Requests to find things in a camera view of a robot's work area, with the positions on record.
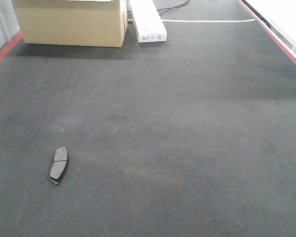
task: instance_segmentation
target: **cardboard box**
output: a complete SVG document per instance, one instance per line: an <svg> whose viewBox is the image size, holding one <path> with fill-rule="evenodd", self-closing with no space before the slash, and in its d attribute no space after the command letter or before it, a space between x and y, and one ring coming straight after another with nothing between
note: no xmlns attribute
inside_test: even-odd
<svg viewBox="0 0 296 237"><path fill-rule="evenodd" d="M26 43L122 47L126 0L12 0Z"/></svg>

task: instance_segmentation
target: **gray wall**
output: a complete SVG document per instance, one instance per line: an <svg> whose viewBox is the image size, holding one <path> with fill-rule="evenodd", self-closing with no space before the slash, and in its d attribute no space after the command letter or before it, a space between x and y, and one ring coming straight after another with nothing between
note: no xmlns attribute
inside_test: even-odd
<svg viewBox="0 0 296 237"><path fill-rule="evenodd" d="M0 49L19 31L11 0L0 0Z"/></svg>

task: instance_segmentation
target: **brake pad friction material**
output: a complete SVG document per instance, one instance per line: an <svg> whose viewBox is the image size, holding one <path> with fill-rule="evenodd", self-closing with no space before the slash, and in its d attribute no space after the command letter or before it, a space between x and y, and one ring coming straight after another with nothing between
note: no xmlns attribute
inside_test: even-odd
<svg viewBox="0 0 296 237"><path fill-rule="evenodd" d="M67 148L61 147L57 149L54 163L50 170L50 180L54 185L58 185L61 179L64 177L64 174L68 166L68 152Z"/></svg>

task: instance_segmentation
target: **wire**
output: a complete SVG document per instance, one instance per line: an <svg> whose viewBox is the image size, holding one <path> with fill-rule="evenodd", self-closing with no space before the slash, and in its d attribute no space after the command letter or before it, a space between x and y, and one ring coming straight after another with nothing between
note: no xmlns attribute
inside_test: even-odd
<svg viewBox="0 0 296 237"><path fill-rule="evenodd" d="M183 2L183 3L181 3L181 4L178 4L178 5L176 5L176 6L166 7L166 8L162 8L162 9L157 9L157 11L164 11L164 12L162 12L162 13L159 13L159 16L161 16L162 14L164 14L164 13L170 11L170 10L173 10L173 9L175 9L175 8L180 8L180 7L183 7L183 6L187 5L188 2L189 2L189 0L186 0L185 2Z"/></svg>

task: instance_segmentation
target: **white box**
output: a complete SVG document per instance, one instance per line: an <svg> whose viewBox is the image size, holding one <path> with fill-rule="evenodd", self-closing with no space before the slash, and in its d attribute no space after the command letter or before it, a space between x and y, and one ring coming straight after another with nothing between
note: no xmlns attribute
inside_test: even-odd
<svg viewBox="0 0 296 237"><path fill-rule="evenodd" d="M167 30L152 0L129 0L138 43L167 40Z"/></svg>

